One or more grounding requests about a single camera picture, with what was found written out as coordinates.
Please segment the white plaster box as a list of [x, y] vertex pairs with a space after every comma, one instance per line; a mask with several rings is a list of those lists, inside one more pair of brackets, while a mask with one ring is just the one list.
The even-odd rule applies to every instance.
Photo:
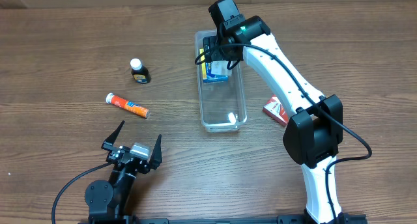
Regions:
[[227, 61], [213, 61], [210, 65], [210, 73], [215, 76], [230, 76], [231, 70], [227, 69]]

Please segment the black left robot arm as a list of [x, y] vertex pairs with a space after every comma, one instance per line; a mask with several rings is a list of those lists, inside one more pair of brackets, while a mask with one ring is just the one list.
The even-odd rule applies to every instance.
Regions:
[[147, 174], [162, 163], [161, 135], [153, 149], [140, 143], [134, 143], [131, 147], [116, 147], [115, 141], [123, 124], [121, 122], [101, 146], [108, 151], [106, 162], [113, 166], [109, 178], [96, 180], [85, 190], [89, 223], [137, 223], [136, 216], [126, 213], [126, 204], [136, 176], [139, 173]]

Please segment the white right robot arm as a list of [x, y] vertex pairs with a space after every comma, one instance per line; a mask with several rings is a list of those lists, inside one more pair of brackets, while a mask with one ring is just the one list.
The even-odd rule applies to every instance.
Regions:
[[298, 72], [259, 16], [245, 18], [233, 0], [218, 0], [208, 11], [217, 35], [204, 58], [228, 61], [229, 69], [244, 61], [262, 77], [289, 117], [283, 144], [302, 168], [306, 213], [315, 223], [337, 223], [341, 207], [332, 163], [343, 139], [340, 99], [326, 97]]

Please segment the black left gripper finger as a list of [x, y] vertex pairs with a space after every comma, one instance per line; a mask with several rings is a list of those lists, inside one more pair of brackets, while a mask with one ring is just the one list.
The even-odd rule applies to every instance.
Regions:
[[162, 135], [160, 134], [156, 140], [153, 152], [149, 159], [151, 169], [157, 169], [162, 163], [162, 149], [161, 149]]
[[118, 138], [119, 133], [121, 132], [121, 129], [124, 125], [125, 121], [122, 120], [121, 123], [118, 125], [118, 127], [116, 128], [116, 130], [111, 133], [106, 139], [105, 139], [105, 144], [108, 145], [113, 145], [116, 142], [116, 139]]

